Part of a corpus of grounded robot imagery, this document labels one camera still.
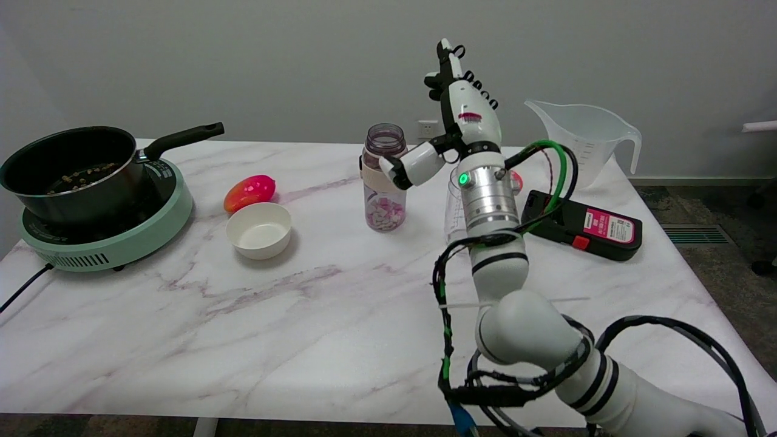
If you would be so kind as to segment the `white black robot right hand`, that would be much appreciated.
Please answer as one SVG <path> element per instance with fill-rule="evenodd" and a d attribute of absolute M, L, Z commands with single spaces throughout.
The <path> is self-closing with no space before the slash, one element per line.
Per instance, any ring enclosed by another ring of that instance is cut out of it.
<path fill-rule="evenodd" d="M 402 157 L 381 157 L 383 174 L 399 190 L 427 183 L 447 163 L 445 153 L 455 151 L 458 158 L 480 152 L 500 152 L 501 127 L 496 114 L 497 102 L 482 90 L 472 72 L 463 71 L 464 46 L 453 46 L 443 38 L 436 44 L 439 68 L 427 73 L 424 85 L 428 96 L 439 104 L 443 133 L 406 152 Z"/>

